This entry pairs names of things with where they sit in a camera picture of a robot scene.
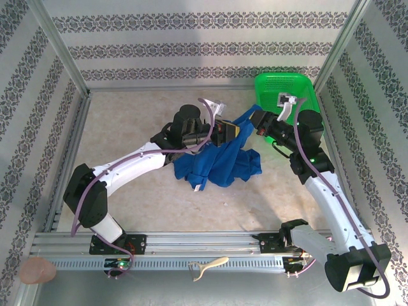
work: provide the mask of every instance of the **white plastic tool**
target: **white plastic tool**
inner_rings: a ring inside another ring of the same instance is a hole
[[[193,276],[193,282],[196,282],[200,278],[202,278],[205,270],[207,270],[209,268],[213,268],[215,266],[221,266],[221,265],[227,263],[229,260],[230,259],[228,257],[220,257],[220,258],[217,258],[217,259],[215,259],[213,261],[210,261],[209,263],[205,263],[205,264],[198,263],[197,261],[190,262],[189,263],[189,270],[191,272],[191,276]],[[194,265],[198,266],[198,268],[200,269],[200,274],[199,274],[198,277],[194,277],[194,275],[193,275],[193,271],[194,271],[193,266]]]
[[[223,112],[224,109],[226,108],[226,105],[225,105],[224,103],[221,103],[221,101],[218,101],[218,100],[216,100],[215,102],[210,101],[210,100],[208,100],[208,99],[204,99],[204,100],[205,100],[205,101],[208,103],[208,105],[210,106],[211,111],[212,111],[212,114],[213,114],[213,116],[214,116],[214,119],[215,119],[215,116],[220,116],[220,117],[222,117],[222,112]],[[209,115],[209,114],[206,114],[206,116],[205,116],[205,122],[206,122],[206,123],[211,122],[211,118],[210,118],[210,115]]]
[[[286,92],[279,93],[277,106],[282,107],[283,110],[278,116],[278,121],[286,121],[289,118],[292,112],[292,106],[296,104],[297,99],[298,97],[291,96]]]

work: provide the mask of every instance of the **green plastic tray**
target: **green plastic tray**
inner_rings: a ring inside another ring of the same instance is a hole
[[[320,112],[319,103],[314,93],[310,79],[300,73],[262,73],[255,78],[256,101],[263,110],[281,113],[282,108],[277,106],[280,92],[287,92],[298,98],[307,98],[301,110],[315,110]],[[287,123],[293,124],[296,105],[287,119]],[[265,138],[266,142],[272,143],[271,137]]]

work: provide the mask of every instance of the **black bracket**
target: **black bracket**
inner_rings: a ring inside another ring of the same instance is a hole
[[[279,233],[260,233],[258,235],[252,235],[252,237],[259,241],[261,254],[287,251],[281,242]]]
[[[285,273],[296,273],[303,270],[303,265],[300,263],[303,261],[301,256],[299,258],[283,257],[282,259]]]
[[[127,270],[129,268],[130,258],[106,258],[105,262],[103,263],[103,271],[106,275],[116,277],[122,274],[123,272],[120,270],[111,270],[112,268],[119,268]]]
[[[127,235],[121,248],[129,251],[133,255],[144,255],[146,250],[146,235]],[[93,235],[91,240],[91,246],[89,247],[90,255],[121,255],[125,254],[113,247],[109,247],[98,236]]]
[[[303,219],[295,219],[292,221],[282,223],[280,225],[281,228],[279,230],[280,240],[282,241],[284,246],[292,246],[291,230],[301,225],[308,225],[308,222]]]

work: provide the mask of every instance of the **patterned wallpaper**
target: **patterned wallpaper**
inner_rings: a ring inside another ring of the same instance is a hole
[[[407,3],[372,1],[319,93],[358,213],[391,249],[384,305],[408,305]]]
[[[24,0],[0,1],[0,305],[50,210],[79,93]]]
[[[354,0],[66,2],[45,6],[93,89],[314,80]]]

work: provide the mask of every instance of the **peach round object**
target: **peach round object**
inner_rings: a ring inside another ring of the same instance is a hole
[[[41,284],[51,281],[57,268],[45,258],[29,258],[21,267],[20,280],[24,284]]]

